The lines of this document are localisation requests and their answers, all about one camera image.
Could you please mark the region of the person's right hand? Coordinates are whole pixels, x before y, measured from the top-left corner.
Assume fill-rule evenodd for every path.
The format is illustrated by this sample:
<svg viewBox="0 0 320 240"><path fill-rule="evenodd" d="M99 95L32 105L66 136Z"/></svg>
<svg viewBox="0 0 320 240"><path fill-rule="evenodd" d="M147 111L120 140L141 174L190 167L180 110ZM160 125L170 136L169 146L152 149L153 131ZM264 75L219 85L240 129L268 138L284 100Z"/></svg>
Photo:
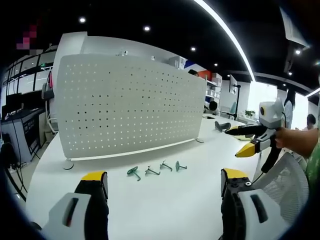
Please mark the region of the person's right hand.
<svg viewBox="0 0 320 240"><path fill-rule="evenodd" d="M309 134L302 130L279 128L275 132L275 146L287 148L303 157L309 157L313 148L309 145Z"/></svg>

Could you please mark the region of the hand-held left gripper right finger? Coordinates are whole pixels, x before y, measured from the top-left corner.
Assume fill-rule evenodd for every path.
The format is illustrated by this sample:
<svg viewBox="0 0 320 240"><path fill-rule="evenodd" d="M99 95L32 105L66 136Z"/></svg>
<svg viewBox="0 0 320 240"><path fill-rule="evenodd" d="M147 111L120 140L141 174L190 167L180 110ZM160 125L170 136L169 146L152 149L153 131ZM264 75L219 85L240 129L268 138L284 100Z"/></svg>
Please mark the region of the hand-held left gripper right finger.
<svg viewBox="0 0 320 240"><path fill-rule="evenodd" d="M221 199L221 240L278 240L289 228L280 206L240 170L221 170Z"/></svg>

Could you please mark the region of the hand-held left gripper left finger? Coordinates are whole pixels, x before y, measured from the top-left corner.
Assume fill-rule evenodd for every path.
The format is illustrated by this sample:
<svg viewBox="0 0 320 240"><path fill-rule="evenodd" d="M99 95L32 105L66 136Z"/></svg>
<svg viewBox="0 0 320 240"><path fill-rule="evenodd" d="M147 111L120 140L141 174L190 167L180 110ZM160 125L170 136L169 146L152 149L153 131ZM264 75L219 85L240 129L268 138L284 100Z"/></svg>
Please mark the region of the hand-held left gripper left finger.
<svg viewBox="0 0 320 240"><path fill-rule="evenodd" d="M47 240L107 240L108 216L108 174L90 172L51 208L41 232Z"/></svg>

